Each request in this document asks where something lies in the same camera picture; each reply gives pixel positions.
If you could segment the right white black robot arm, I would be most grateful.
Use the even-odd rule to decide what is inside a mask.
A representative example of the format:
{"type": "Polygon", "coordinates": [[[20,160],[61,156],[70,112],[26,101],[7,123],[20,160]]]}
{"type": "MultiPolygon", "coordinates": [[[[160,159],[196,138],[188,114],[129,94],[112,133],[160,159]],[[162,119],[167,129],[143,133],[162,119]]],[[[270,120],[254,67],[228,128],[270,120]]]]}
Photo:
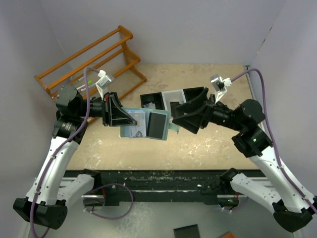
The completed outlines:
{"type": "Polygon", "coordinates": [[[232,137],[235,147],[250,159],[271,183],[269,189],[231,168],[221,177],[220,188],[226,194],[234,191],[244,194],[273,214],[277,223],[294,233],[306,226],[317,212],[317,198],[307,191],[276,156],[275,147],[259,124],[265,119],[260,103],[247,99],[232,110],[215,99],[207,97],[208,89],[192,100],[173,102],[172,122],[193,134],[208,123],[237,131],[232,137]]]}

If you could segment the mint green card holder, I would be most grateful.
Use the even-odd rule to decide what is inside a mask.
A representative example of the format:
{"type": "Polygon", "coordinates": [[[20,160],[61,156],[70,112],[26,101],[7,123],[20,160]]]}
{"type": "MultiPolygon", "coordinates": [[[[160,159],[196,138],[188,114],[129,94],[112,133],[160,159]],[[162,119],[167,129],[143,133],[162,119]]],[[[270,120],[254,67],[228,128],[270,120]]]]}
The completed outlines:
{"type": "Polygon", "coordinates": [[[149,114],[159,113],[166,115],[165,121],[165,129],[163,139],[156,139],[156,140],[167,140],[169,130],[174,130],[176,133],[179,133],[179,126],[172,123],[171,112],[165,110],[153,110],[153,109],[145,109],[145,108],[123,108],[132,118],[137,121],[136,125],[130,126],[121,126],[120,127],[120,137],[121,138],[149,138],[149,139],[156,139],[147,136],[147,128],[149,122],[149,114]]]}

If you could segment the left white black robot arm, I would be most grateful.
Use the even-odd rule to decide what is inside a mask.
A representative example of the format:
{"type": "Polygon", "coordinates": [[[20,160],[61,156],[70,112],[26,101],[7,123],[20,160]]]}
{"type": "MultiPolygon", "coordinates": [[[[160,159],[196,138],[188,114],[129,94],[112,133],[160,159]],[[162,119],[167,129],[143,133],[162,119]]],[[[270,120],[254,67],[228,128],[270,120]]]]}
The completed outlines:
{"type": "Polygon", "coordinates": [[[97,194],[102,189],[101,174],[84,169],[64,188],[63,176],[81,144],[88,126],[88,117],[102,118],[104,126],[136,125],[124,109],[117,93],[106,93],[93,100],[84,99],[74,86],[60,89],[56,101],[56,122],[45,162],[31,189],[24,198],[17,198],[14,211],[33,227],[40,225],[57,230],[68,209],[84,194],[97,194]]]}

